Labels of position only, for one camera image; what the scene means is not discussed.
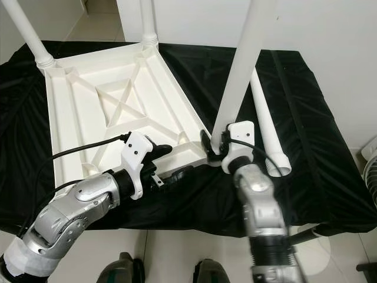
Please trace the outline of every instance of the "black tablecloth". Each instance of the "black tablecloth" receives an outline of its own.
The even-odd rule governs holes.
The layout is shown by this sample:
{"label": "black tablecloth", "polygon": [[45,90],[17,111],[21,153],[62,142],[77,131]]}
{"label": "black tablecloth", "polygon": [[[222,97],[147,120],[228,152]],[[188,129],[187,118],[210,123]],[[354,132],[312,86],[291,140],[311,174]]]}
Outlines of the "black tablecloth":
{"label": "black tablecloth", "polygon": [[[124,45],[120,42],[44,42],[55,58]],[[160,53],[211,131],[234,48],[160,44]],[[313,73],[296,51],[262,51],[257,70],[292,172],[274,178],[289,223],[326,223],[348,232],[377,226],[377,211],[336,127]],[[51,155],[44,77],[23,46],[0,66],[0,229],[16,232],[30,211],[35,168]],[[238,120],[251,120],[263,147],[250,88]],[[256,156],[263,170],[264,158]],[[200,166],[175,176],[164,190],[145,190],[91,229],[198,229],[245,235],[242,209],[229,175]],[[53,168],[41,176],[39,198],[54,188]],[[285,188],[289,190],[287,203]]]}

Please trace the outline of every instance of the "white tape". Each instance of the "white tape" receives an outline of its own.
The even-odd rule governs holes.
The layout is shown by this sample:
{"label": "white tape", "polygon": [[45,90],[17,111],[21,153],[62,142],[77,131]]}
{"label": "white tape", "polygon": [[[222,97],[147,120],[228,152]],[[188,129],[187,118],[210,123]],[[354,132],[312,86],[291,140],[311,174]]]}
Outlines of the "white tape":
{"label": "white tape", "polygon": [[60,259],[45,258],[36,254],[20,238],[15,237],[4,252],[4,261],[6,269],[14,277],[24,273],[48,277],[58,266]]}

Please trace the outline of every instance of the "white cylinder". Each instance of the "white cylinder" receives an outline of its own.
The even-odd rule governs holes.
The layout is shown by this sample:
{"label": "white cylinder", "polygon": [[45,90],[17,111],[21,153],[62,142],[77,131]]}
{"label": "white cylinder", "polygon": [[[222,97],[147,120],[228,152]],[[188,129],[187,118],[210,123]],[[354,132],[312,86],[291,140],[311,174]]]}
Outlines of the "white cylinder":
{"label": "white cylinder", "polygon": [[158,44],[156,29],[154,28],[154,15],[152,0],[140,0],[141,19],[143,21],[144,46],[156,46]]}
{"label": "white cylinder", "polygon": [[[283,153],[266,98],[264,97],[262,86],[260,85],[258,73],[255,69],[252,72],[250,85],[252,87],[264,149],[266,150],[267,155],[276,163],[282,175],[288,175],[292,171],[292,167],[290,166],[288,157]],[[268,159],[266,159],[266,167],[270,176],[280,177],[279,171]]]}
{"label": "white cylinder", "polygon": [[1,0],[9,16],[12,18],[14,24],[21,33],[26,44],[29,46],[31,52],[35,57],[35,62],[38,68],[48,68],[55,65],[55,59],[47,52],[42,41],[39,39],[37,33],[30,24],[28,18],[19,6],[17,0]]}
{"label": "white cylinder", "polygon": [[212,131],[211,145],[219,154],[221,133],[236,121],[250,76],[257,62],[262,40],[272,23],[276,0],[251,0],[241,39],[233,58],[223,98]]}

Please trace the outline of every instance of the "white wall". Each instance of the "white wall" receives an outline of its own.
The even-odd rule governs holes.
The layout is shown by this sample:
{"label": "white wall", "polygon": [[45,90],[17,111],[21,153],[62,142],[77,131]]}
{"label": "white wall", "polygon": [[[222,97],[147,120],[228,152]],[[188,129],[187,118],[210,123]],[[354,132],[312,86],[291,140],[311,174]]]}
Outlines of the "white wall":
{"label": "white wall", "polygon": [[[80,0],[19,0],[42,40],[64,40],[81,17]],[[0,64],[25,43],[0,3]]]}
{"label": "white wall", "polygon": [[[160,42],[235,47],[249,0],[154,1]],[[127,41],[141,40],[138,1],[118,0]],[[350,148],[377,134],[377,1],[279,0],[265,49],[298,50]]]}

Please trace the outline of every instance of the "tiled floor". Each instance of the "tiled floor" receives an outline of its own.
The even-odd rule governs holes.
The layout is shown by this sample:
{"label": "tiled floor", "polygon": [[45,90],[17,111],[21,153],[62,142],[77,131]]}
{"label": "tiled floor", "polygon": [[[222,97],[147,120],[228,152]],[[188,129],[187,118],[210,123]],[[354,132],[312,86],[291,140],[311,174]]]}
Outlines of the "tiled floor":
{"label": "tiled floor", "polygon": [[[115,0],[88,0],[70,41],[124,41]],[[0,232],[0,254],[12,235]],[[309,283],[366,283],[356,271],[360,263],[377,262],[377,229],[366,234],[344,233],[297,246]],[[144,260],[147,282],[192,282],[194,266],[204,258],[223,264],[231,282],[251,282],[247,239],[198,231],[85,231],[61,261],[50,283],[93,283],[118,254],[128,251]]]}

